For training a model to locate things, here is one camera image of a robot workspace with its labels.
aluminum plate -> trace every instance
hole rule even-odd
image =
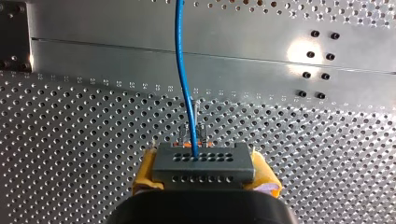
[[[396,117],[318,105],[201,98],[217,146],[247,142],[301,223],[395,223]],[[142,150],[173,142],[177,97],[50,77],[0,76],[4,223],[105,223],[131,195]]]

metal panel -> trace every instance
hole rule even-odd
[[[105,223],[142,150],[176,141],[185,121],[178,99],[99,83],[6,73],[0,91],[4,223]],[[394,115],[201,101],[209,140],[260,150],[300,222],[395,223]]]
[[[396,71],[394,0],[244,2],[186,1],[186,52]],[[173,50],[174,3],[32,1],[31,36]],[[312,30],[321,35],[311,37]],[[341,37],[331,39],[333,32]],[[308,51],[316,56],[307,58]],[[334,61],[325,59],[328,53]]]
[[[175,55],[168,51],[33,41],[35,70],[55,80],[79,79],[124,90],[181,96]],[[396,76],[295,63],[186,54],[194,97],[255,104],[340,105],[344,109],[396,110]],[[303,78],[310,72],[311,78]],[[321,78],[323,73],[331,76]],[[306,91],[307,97],[297,96]],[[318,92],[326,94],[319,100]]]

